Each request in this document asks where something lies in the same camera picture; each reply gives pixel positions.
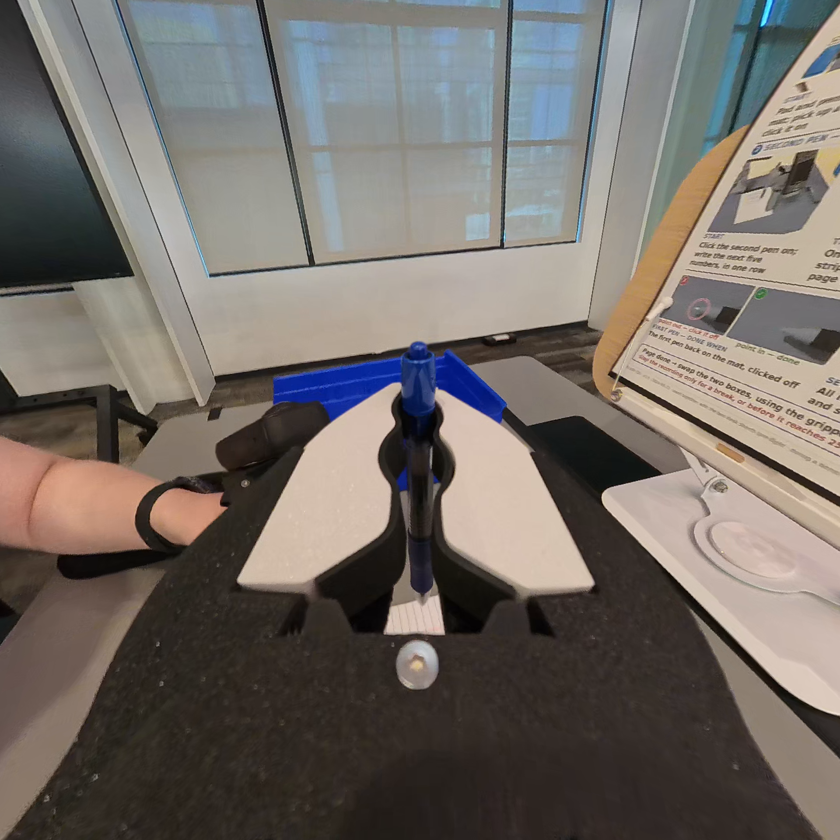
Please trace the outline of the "person's left forearm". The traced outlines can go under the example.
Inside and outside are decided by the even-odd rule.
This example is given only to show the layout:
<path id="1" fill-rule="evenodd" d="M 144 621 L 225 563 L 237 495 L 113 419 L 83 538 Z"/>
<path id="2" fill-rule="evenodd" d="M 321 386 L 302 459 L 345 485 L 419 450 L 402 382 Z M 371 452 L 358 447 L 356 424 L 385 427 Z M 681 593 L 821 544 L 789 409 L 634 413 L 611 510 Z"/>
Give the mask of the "person's left forearm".
<path id="1" fill-rule="evenodd" d="M 1 543 L 58 554 L 140 550 L 135 527 L 154 479 L 119 465 L 1 439 Z"/>

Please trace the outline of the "black metal monitor stand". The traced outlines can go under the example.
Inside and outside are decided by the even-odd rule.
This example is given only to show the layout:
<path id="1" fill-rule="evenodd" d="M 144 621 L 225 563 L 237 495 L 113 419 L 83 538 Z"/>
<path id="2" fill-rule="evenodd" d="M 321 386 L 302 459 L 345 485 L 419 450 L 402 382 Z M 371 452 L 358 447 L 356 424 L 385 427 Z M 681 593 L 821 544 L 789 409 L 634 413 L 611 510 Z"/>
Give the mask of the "black metal monitor stand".
<path id="1" fill-rule="evenodd" d="M 84 405 L 96 415 L 97 458 L 113 464 L 120 462 L 119 423 L 139 429 L 138 439 L 146 446 L 159 429 L 153 418 L 121 401 L 121 392 L 110 384 L 70 388 L 68 390 L 20 395 L 6 375 L 1 373 L 1 414 L 30 413 L 42 408 Z"/>

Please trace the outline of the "blue plastic bin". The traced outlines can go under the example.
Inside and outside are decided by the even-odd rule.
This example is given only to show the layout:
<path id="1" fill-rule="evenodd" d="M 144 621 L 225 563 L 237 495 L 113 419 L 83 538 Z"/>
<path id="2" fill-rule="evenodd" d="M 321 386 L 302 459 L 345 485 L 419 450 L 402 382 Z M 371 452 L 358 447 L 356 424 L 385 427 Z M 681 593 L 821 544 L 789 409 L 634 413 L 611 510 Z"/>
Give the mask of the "blue plastic bin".
<path id="1" fill-rule="evenodd" d="M 451 350 L 435 357 L 436 385 L 497 422 L 507 403 Z M 277 375 L 272 402 L 318 402 L 335 419 L 382 388 L 401 380 L 399 358 L 370 360 L 317 371 Z"/>

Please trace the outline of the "glass window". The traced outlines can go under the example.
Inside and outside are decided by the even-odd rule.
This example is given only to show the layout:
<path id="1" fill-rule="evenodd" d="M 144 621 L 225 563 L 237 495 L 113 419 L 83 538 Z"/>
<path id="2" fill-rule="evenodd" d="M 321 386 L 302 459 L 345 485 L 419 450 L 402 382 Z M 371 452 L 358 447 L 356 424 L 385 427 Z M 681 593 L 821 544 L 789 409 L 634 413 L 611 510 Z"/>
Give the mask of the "glass window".
<path id="1" fill-rule="evenodd" d="M 608 2 L 117 2 L 210 277 L 569 244 Z"/>

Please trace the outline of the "white stand base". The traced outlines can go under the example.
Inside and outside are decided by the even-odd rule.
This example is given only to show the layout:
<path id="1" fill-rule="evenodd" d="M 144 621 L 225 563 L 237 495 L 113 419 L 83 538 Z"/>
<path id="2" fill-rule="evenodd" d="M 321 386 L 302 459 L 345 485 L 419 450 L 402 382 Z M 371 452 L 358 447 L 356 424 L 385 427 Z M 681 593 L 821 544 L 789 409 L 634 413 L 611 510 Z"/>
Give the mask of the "white stand base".
<path id="1" fill-rule="evenodd" d="M 780 688 L 838 717 L 838 548 L 687 455 L 602 502 Z"/>

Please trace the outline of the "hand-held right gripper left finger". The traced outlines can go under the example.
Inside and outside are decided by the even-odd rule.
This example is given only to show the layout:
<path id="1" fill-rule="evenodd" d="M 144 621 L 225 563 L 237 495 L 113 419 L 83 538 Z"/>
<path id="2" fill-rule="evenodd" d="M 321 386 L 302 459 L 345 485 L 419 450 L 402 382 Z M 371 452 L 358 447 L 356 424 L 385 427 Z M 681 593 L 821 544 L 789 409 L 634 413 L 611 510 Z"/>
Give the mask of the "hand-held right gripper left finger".
<path id="1" fill-rule="evenodd" d="M 332 420 L 306 444 L 237 583 L 309 599 L 382 599 L 405 563 L 396 479 L 381 467 L 390 434 L 402 442 L 397 383 Z"/>

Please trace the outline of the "printed instruction sheet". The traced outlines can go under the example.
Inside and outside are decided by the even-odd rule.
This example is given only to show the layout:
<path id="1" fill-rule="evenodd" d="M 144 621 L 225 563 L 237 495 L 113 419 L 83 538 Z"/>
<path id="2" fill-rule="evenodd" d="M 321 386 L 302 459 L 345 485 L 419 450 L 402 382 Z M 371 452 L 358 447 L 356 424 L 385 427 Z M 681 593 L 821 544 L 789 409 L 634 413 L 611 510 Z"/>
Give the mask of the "printed instruction sheet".
<path id="1" fill-rule="evenodd" d="M 838 2 L 773 2 L 781 69 L 742 118 L 657 299 L 615 372 L 629 392 L 838 499 Z"/>

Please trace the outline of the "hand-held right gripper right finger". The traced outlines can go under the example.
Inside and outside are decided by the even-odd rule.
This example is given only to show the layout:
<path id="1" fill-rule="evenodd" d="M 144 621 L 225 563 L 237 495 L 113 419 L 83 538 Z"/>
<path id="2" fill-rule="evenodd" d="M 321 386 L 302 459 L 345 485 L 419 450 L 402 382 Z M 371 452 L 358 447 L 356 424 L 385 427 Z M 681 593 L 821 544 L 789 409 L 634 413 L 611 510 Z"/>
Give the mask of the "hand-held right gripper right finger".
<path id="1" fill-rule="evenodd" d="M 592 573 L 531 449 L 446 390 L 436 398 L 444 547 L 525 599 L 592 591 Z"/>

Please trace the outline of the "black wristband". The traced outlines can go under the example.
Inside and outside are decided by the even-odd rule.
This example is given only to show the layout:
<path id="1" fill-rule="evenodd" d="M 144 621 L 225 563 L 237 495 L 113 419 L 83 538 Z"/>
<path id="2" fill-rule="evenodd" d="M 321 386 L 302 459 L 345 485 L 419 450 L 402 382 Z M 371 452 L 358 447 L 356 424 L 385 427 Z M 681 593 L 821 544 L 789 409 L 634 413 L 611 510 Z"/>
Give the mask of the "black wristband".
<path id="1" fill-rule="evenodd" d="M 140 539 L 145 543 L 145 546 L 149 550 L 175 554 L 180 553 L 187 547 L 176 547 L 168 543 L 152 529 L 150 524 L 150 514 L 153 504 L 167 490 L 173 488 L 184 488 L 200 494 L 221 493 L 214 491 L 214 489 L 202 479 L 190 476 L 178 476 L 162 482 L 146 492 L 136 509 L 134 515 L 134 527 Z"/>

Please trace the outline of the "person's left hand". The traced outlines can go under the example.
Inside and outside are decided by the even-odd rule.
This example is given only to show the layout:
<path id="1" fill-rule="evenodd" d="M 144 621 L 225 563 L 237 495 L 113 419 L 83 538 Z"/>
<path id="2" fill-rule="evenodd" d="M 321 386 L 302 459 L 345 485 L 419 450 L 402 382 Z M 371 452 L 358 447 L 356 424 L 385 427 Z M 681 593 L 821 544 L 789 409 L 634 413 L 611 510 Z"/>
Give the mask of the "person's left hand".
<path id="1" fill-rule="evenodd" d="M 150 525 L 168 543 L 188 546 L 224 512 L 222 499 L 222 493 L 169 489 L 153 504 Z"/>

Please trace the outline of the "white lined notepad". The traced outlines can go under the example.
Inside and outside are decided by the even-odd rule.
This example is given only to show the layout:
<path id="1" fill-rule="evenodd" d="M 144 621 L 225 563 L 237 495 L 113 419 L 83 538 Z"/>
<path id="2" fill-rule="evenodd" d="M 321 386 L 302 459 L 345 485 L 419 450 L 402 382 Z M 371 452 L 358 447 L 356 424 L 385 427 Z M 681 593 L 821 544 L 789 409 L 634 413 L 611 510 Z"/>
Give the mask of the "white lined notepad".
<path id="1" fill-rule="evenodd" d="M 420 601 L 392 605 L 387 616 L 384 635 L 445 635 L 445 624 L 437 595 L 424 603 Z"/>

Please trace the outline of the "dark computer monitor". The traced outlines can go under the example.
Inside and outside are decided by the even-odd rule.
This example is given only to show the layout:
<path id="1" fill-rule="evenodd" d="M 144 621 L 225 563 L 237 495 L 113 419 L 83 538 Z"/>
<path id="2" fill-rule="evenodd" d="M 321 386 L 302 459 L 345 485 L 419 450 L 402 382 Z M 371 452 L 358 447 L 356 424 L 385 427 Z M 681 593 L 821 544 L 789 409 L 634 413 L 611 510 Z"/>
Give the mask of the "dark computer monitor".
<path id="1" fill-rule="evenodd" d="M 1 288 L 132 268 L 15 1 L 1 2 Z"/>

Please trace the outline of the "blue retractable pen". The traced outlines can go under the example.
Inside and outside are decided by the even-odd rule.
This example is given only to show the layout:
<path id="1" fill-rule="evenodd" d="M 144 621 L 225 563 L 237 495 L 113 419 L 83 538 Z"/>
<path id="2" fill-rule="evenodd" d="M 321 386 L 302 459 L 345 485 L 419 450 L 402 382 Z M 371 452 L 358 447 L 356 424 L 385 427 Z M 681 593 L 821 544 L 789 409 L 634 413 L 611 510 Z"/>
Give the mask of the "blue retractable pen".
<path id="1" fill-rule="evenodd" d="M 433 447 L 436 423 L 435 357 L 424 342 L 414 342 L 401 362 L 402 414 L 408 504 L 407 557 L 410 583 L 424 605 L 434 585 Z"/>

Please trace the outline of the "instruction sheet on wooden stand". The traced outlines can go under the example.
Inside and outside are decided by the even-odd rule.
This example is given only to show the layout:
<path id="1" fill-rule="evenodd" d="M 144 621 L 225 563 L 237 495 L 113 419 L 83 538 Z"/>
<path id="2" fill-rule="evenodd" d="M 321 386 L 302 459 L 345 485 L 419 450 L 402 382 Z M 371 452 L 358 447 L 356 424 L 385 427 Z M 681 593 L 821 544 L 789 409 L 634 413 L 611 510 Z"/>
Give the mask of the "instruction sheet on wooden stand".
<path id="1" fill-rule="evenodd" d="M 638 416 L 630 400 L 632 394 L 615 384 L 611 371 L 652 311 L 705 205 L 748 132 L 749 126 L 745 126 L 730 134 L 694 166 L 679 186 L 606 324 L 592 367 L 598 392 L 619 412 L 709 464 L 731 461 L 740 466 L 746 458 L 726 446 L 716 433 L 700 429 L 690 432 L 688 425 L 698 427 L 697 421 L 686 421 L 647 398 L 640 404 L 643 415 Z"/>

